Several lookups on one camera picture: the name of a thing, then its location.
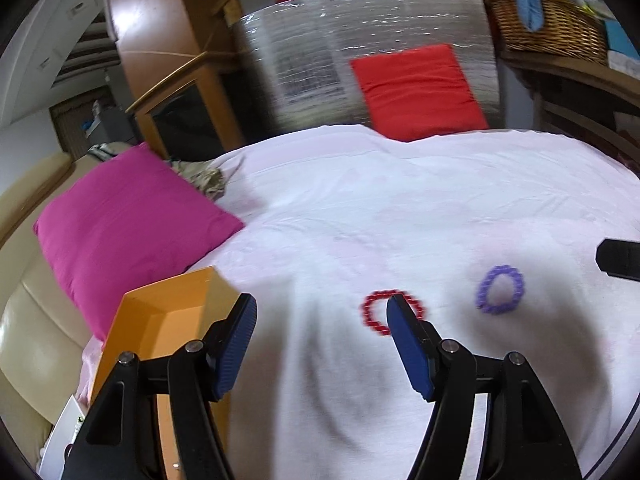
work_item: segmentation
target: pink pillow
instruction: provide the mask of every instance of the pink pillow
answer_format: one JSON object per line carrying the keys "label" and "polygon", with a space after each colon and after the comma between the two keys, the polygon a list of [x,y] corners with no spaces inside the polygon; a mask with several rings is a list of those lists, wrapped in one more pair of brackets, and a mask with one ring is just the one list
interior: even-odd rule
{"label": "pink pillow", "polygon": [[105,341],[126,292],[183,273],[242,227],[141,144],[53,199],[33,230],[58,284]]}

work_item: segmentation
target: screw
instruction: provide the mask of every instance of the screw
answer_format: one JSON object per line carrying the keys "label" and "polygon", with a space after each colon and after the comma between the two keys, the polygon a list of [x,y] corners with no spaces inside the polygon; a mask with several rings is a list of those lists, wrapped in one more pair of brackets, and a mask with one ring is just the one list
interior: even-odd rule
{"label": "screw", "polygon": [[118,362],[121,365],[130,365],[133,360],[136,358],[136,355],[133,352],[123,352],[118,356]]}
{"label": "screw", "polygon": [[440,343],[440,346],[445,352],[449,352],[450,354],[455,354],[460,349],[458,342],[453,339],[444,339],[442,343]]}
{"label": "screw", "polygon": [[204,348],[204,343],[200,341],[200,339],[194,339],[193,341],[189,341],[184,346],[184,349],[190,354],[195,354],[196,352],[199,352],[203,348]]}
{"label": "screw", "polygon": [[518,366],[523,365],[527,362],[527,360],[524,358],[524,355],[519,352],[510,352],[509,361]]}

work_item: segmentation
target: purple beaded bracelet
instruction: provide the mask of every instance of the purple beaded bracelet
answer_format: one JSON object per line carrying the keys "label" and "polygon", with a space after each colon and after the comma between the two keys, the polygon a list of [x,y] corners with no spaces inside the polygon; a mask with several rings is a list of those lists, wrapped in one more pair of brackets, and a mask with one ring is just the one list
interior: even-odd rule
{"label": "purple beaded bracelet", "polygon": [[[513,297],[511,301],[498,305],[492,305],[487,302],[487,294],[494,280],[501,274],[508,275],[513,280]],[[476,298],[476,307],[482,309],[486,314],[503,314],[515,310],[524,295],[524,280],[522,274],[515,267],[508,265],[498,265],[489,271],[480,287],[478,288],[478,297]]]}

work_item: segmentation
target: orange box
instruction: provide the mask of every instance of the orange box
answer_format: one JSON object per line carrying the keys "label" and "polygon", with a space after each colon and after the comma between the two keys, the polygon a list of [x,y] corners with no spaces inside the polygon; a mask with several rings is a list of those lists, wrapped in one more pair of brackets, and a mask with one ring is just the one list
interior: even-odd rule
{"label": "orange box", "polygon": [[[125,294],[104,345],[92,401],[121,352],[135,352],[141,360],[171,355],[187,341],[202,338],[212,323],[225,319],[239,295],[213,267]],[[229,395],[211,404],[223,446],[228,433],[229,406]],[[174,468],[178,451],[168,396],[158,396],[158,424],[167,478],[179,480],[180,471]]]}

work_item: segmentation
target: plastic wrap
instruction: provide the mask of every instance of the plastic wrap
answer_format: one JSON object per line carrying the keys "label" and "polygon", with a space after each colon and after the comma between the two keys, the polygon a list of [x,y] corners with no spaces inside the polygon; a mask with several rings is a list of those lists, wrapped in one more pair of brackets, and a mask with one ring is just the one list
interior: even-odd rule
{"label": "plastic wrap", "polygon": [[349,60],[450,43],[491,127],[502,126],[482,0],[291,0],[245,16],[236,38],[274,130],[369,124]]}

